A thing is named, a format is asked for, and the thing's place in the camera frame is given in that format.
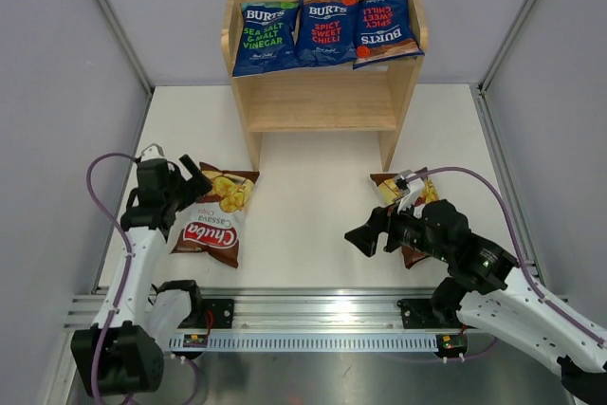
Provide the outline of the Burts sea salt vinegar bag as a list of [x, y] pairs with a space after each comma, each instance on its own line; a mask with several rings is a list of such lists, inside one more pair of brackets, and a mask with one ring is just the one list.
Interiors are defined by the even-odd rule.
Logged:
[[299, 10], [298, 2], [243, 3], [243, 30], [231, 76], [249, 77], [299, 67], [294, 39]]

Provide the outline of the large blue Burts chilli bag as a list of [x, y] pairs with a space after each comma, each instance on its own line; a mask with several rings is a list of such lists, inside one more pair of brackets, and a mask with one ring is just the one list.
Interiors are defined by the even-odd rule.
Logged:
[[362, 0], [354, 40], [353, 68], [423, 56], [411, 28], [409, 0]]

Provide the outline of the small blue Burts chilli bag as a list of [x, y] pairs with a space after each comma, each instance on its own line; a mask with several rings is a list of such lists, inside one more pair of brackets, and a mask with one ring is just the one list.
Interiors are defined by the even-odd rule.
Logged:
[[295, 50], [300, 66], [348, 64], [356, 59], [359, 0], [299, 0]]

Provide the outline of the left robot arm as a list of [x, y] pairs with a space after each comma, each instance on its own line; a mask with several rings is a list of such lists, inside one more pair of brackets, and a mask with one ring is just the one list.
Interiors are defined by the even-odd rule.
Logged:
[[153, 302], [149, 295], [177, 214], [209, 193], [212, 182], [189, 156], [175, 165], [156, 144], [133, 161], [137, 185], [122, 217], [110, 219], [124, 244], [117, 268], [93, 322], [75, 331], [70, 344], [85, 390], [98, 404], [107, 396], [156, 391], [176, 329], [196, 326], [205, 315], [194, 281], [165, 283]]

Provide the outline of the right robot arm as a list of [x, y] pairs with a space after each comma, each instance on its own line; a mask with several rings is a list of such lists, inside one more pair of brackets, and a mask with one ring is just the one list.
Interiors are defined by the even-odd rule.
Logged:
[[397, 204], [376, 207], [345, 239], [365, 256], [385, 250], [423, 252], [448, 266], [431, 298], [432, 318], [481, 329], [537, 360], [586, 404], [606, 401], [606, 330], [583, 317], [529, 276], [523, 264], [494, 242], [472, 232], [467, 217], [446, 200], [419, 217]]

